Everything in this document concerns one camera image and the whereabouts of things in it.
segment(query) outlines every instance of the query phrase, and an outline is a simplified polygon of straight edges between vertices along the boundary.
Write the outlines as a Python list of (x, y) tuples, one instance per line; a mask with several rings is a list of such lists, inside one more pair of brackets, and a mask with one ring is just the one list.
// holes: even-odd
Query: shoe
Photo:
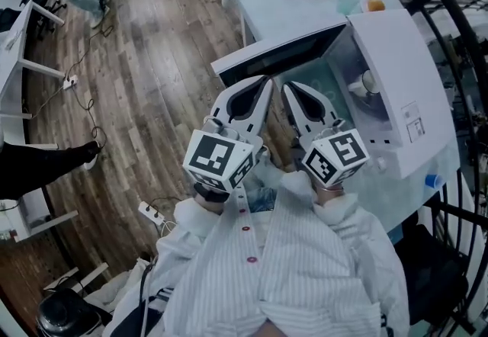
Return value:
[(92, 29), (95, 29), (96, 27), (98, 27), (102, 23), (104, 18), (107, 17), (107, 14), (109, 14), (109, 13), (110, 13), (110, 8), (108, 6), (106, 6), (103, 16), (101, 16), (100, 18), (92, 18), (90, 27)]
[[(100, 143), (98, 143), (98, 142), (97, 142), (97, 147), (98, 147), (98, 153), (99, 153), (100, 152)], [(95, 163), (97, 163), (98, 153), (90, 162), (86, 162), (83, 164), (84, 170), (93, 169), (93, 167), (95, 166)]]

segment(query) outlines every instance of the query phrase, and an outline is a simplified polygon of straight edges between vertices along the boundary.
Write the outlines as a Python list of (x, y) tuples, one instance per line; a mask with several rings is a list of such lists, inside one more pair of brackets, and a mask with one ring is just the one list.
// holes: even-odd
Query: white shirt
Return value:
[[(379, 336), (382, 313), (396, 337), (407, 335), (403, 268), (377, 218), (352, 194), (325, 207), (313, 198), (305, 173), (283, 176), (262, 252), (242, 186), (220, 217), (193, 199), (178, 203), (148, 277), (151, 295), (174, 290), (149, 337), (252, 335), (267, 319), (289, 336)], [(105, 336), (139, 291), (120, 302)]]

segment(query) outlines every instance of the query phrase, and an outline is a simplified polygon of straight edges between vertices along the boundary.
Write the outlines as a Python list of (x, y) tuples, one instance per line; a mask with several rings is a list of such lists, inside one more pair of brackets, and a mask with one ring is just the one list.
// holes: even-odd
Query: white shoe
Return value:
[(103, 16), (101, 16), (100, 18), (92, 18), (91, 23), (90, 23), (90, 27), (92, 29), (95, 29), (96, 27), (98, 27), (102, 23), (104, 18), (107, 17), (107, 14), (109, 14), (109, 13), (110, 13), (110, 8), (108, 6), (105, 6), (105, 11), (104, 11)]
[(95, 163), (97, 163), (97, 158), (98, 158), (98, 154), (90, 161), (90, 162), (86, 162), (83, 164), (83, 169), (84, 170), (92, 170), (93, 167), (95, 166)]

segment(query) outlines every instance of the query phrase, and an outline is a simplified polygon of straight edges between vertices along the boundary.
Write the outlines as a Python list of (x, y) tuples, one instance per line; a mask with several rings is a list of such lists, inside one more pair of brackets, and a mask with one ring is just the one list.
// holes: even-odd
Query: black metal railing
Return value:
[[(470, 247), (463, 265), (464, 275), (469, 268), (472, 254), (474, 251), (474, 243), (477, 235), (477, 228), (488, 230), (488, 218), (480, 214), (480, 166), (478, 157), (480, 155), (479, 143), (477, 139), (477, 132), (472, 118), (472, 113), (467, 103), (467, 95), (465, 93), (463, 78), (464, 71), (460, 67), (458, 59), (449, 47), (449, 42), (446, 37), (443, 37), (441, 31), (435, 24), (436, 12), (440, 10), (446, 10), (449, 18), (454, 22), (458, 33), (460, 34), (459, 40), (461, 41), (466, 54), (470, 68), (474, 71), (477, 87), (479, 90), (479, 99), (483, 107), (484, 114), (488, 114), (488, 83), (486, 81), (486, 62), (484, 55), (477, 40), (477, 35), (474, 29), (470, 26), (467, 16), (464, 11), (467, 9), (475, 9), (478, 11), (484, 11), (488, 8), (488, 0), (400, 0), (404, 7), (409, 11), (411, 15), (420, 13), (427, 25), (431, 28), (435, 39), (438, 41), (445, 59), (451, 70), (452, 78), (457, 88), (457, 94), (461, 100), (461, 107), (464, 112), (465, 127), (467, 128), (467, 141), (471, 148), (471, 154), (474, 157), (473, 164), (473, 193), (474, 193), (474, 212), (470, 212), (463, 208), (462, 202), (462, 182), (461, 182), (461, 170), (457, 172), (457, 194), (458, 194), (458, 207), (454, 207), (449, 204), (447, 188), (444, 186), (435, 197), (425, 203), (427, 207), (432, 209), (433, 225), (438, 220), (440, 211), (444, 212), (442, 237), (439, 241), (446, 247), (455, 249), (456, 252), (460, 251), (462, 220), (466, 220), (473, 224), (473, 230), (470, 237)], [(448, 234), (448, 218), (449, 215), (458, 218), (457, 225), (457, 238), (455, 247), (453, 242), (449, 238)], [(481, 257), (480, 266), (477, 270), (471, 289), (467, 292), (466, 297), (460, 302), (457, 310), (452, 313), (446, 314), (445, 320), (441, 323), (439, 329), (444, 330), (448, 324), (449, 318), (454, 319), (454, 324), (448, 331), (447, 336), (454, 333), (455, 329), (461, 324), (468, 332), (473, 331), (473, 326), (467, 321), (467, 309), (471, 305), (480, 285), (486, 274), (486, 267), (488, 265), (488, 248), (485, 245), (483, 255)]]

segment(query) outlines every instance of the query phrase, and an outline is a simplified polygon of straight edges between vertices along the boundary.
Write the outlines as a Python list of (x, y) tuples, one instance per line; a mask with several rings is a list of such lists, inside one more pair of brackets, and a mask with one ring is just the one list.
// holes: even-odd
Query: power strip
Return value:
[(72, 75), (71, 77), (68, 77), (67, 79), (64, 80), (63, 82), (63, 89), (68, 90), (72, 86), (76, 85), (78, 83), (78, 76), (77, 75)]
[(164, 215), (160, 214), (156, 208), (151, 207), (145, 201), (140, 202), (139, 212), (146, 218), (151, 219), (158, 226), (161, 226), (165, 222)]

